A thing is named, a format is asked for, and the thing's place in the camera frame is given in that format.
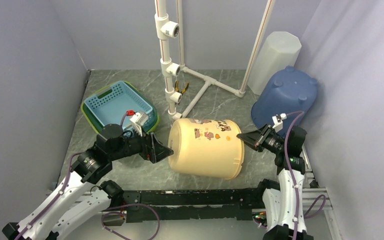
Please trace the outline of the white octagonal plastic container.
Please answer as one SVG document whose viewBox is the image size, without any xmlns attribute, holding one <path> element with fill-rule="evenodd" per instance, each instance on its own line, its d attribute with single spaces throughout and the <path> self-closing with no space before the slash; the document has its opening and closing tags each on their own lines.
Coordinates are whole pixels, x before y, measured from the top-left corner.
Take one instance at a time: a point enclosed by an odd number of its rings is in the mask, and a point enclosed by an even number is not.
<svg viewBox="0 0 384 240">
<path fill-rule="evenodd" d="M 250 90 L 256 95 L 261 95 L 276 72 L 295 65 L 301 48 L 300 39 L 287 31 L 270 33 L 250 69 L 247 82 Z"/>
</svg>

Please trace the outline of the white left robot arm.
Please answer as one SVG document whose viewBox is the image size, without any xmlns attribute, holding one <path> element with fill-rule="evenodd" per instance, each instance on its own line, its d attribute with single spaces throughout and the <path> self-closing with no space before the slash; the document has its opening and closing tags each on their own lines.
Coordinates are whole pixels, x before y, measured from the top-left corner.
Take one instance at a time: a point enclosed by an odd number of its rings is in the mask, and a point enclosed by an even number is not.
<svg viewBox="0 0 384 240">
<path fill-rule="evenodd" d="M 113 169 L 112 162 L 133 155 L 155 164 L 173 155 L 153 133 L 123 130 L 108 124 L 96 136 L 93 145 L 69 160 L 68 172 L 53 192 L 26 218 L 9 222 L 2 233 L 8 240 L 44 240 L 56 237 L 53 227 L 72 204 Z"/>
</svg>

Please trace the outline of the cream yellow bucket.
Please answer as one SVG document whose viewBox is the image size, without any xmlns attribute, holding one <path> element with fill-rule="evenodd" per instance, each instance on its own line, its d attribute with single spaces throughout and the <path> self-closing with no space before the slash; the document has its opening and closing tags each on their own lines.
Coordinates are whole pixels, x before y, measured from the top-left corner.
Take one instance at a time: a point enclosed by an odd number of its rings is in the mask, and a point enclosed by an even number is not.
<svg viewBox="0 0 384 240">
<path fill-rule="evenodd" d="M 234 179 L 245 158 L 242 131 L 232 120 L 180 118 L 173 122 L 168 147 L 170 168 L 178 173 Z"/>
</svg>

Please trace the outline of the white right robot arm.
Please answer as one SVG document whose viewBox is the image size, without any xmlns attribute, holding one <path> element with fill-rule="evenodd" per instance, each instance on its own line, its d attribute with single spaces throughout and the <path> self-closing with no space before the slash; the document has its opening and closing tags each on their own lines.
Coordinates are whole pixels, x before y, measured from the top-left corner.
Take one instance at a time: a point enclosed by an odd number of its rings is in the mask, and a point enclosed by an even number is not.
<svg viewBox="0 0 384 240">
<path fill-rule="evenodd" d="M 270 125 L 237 137 L 251 149 L 268 150 L 275 154 L 278 181 L 263 181 L 263 188 L 255 194 L 256 203 L 265 208 L 265 240 L 312 240 L 308 234 L 303 211 L 303 188 L 306 163 L 301 157 L 307 132 L 293 126 L 285 137 Z"/>
</svg>

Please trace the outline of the blue and cream bucket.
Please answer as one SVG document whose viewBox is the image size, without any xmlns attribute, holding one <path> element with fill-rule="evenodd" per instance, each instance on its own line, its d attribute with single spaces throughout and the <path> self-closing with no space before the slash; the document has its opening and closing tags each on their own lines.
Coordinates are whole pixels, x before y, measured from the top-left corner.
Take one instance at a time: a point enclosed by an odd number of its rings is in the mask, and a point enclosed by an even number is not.
<svg viewBox="0 0 384 240">
<path fill-rule="evenodd" d="M 283 121 L 278 132 L 284 136 L 299 111 L 307 113 L 318 95 L 319 81 L 307 73 L 287 66 L 276 72 L 268 81 L 258 100 L 251 108 L 251 120 L 257 129 L 273 125 L 272 117 L 295 112 Z"/>
</svg>

